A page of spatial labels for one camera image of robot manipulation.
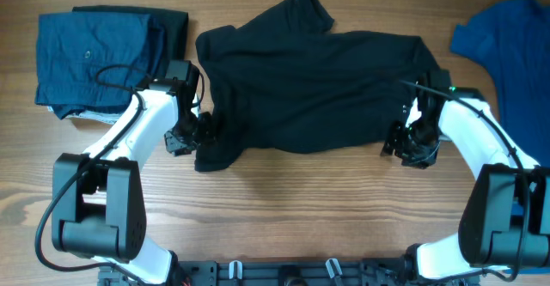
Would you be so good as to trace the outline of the black t-shirt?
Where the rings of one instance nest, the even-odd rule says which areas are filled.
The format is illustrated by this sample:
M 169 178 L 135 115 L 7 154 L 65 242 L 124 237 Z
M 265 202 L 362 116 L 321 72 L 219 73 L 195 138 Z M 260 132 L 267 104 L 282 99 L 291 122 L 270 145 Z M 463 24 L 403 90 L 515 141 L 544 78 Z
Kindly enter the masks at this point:
M 405 119 L 413 85 L 439 71 L 418 36 L 335 33 L 319 0 L 284 0 L 241 27 L 203 32 L 215 140 L 199 172 L 224 170 L 251 148 L 310 154 L 383 141 Z

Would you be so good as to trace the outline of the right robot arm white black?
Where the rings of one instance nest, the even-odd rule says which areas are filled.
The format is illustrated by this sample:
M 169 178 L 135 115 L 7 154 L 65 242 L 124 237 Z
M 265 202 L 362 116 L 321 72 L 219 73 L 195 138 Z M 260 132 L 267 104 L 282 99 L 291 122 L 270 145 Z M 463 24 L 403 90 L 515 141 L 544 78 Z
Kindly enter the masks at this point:
M 405 167 L 434 165 L 442 137 L 459 150 L 475 183 L 458 230 L 410 246 L 402 282 L 448 283 L 481 275 L 511 282 L 549 266 L 549 170 L 520 149 L 471 88 L 416 85 L 415 120 L 396 122 L 382 149 Z

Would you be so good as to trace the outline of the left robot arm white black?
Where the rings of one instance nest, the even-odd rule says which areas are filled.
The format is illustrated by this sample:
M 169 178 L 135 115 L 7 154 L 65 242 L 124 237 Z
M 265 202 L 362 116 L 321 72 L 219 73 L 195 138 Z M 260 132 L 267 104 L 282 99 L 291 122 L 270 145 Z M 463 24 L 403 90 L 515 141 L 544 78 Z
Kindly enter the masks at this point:
M 96 143 L 54 163 L 52 201 L 41 223 L 53 247 L 91 259 L 89 268 L 118 273 L 137 285 L 181 285 L 177 256 L 146 234 L 140 173 L 163 139 L 173 155 L 193 152 L 205 139 L 208 113 L 196 84 L 153 82 L 133 90 L 129 106 Z

